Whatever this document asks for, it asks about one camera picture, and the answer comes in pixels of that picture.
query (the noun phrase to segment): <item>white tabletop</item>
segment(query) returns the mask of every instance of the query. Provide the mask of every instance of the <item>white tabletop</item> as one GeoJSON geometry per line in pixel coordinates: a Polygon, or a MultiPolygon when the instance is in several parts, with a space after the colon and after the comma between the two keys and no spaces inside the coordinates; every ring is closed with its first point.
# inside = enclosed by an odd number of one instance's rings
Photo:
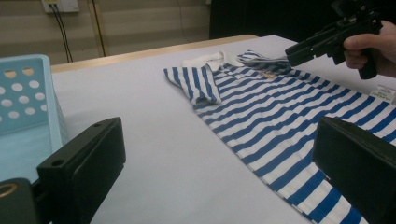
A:
{"type": "MultiPolygon", "coordinates": [[[[127,162],[92,223],[309,223],[273,193],[192,110],[163,74],[182,60],[225,50],[284,55],[294,43],[266,36],[53,74],[71,137],[121,117],[127,162]]],[[[360,80],[322,57],[298,68],[366,93],[396,80],[360,80]]]]}

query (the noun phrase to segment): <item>striped shirt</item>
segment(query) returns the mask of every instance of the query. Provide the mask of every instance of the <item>striped shirt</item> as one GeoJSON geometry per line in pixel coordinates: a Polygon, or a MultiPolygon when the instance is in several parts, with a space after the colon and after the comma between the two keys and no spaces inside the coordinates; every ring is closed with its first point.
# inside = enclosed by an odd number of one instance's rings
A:
{"type": "Polygon", "coordinates": [[[322,116],[343,119],[395,145],[395,107],[284,62],[261,62],[251,50],[238,58],[245,66],[164,72],[242,162],[312,222],[367,223],[312,162],[316,128],[322,116]]]}

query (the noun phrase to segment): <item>light blue plastic tray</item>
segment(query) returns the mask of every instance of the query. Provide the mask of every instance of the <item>light blue plastic tray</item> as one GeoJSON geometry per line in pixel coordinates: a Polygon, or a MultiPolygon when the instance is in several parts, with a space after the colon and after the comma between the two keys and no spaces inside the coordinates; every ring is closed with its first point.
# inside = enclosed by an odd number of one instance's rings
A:
{"type": "Polygon", "coordinates": [[[37,165],[68,141],[45,55],[0,58],[0,181],[37,180],[37,165]]]}

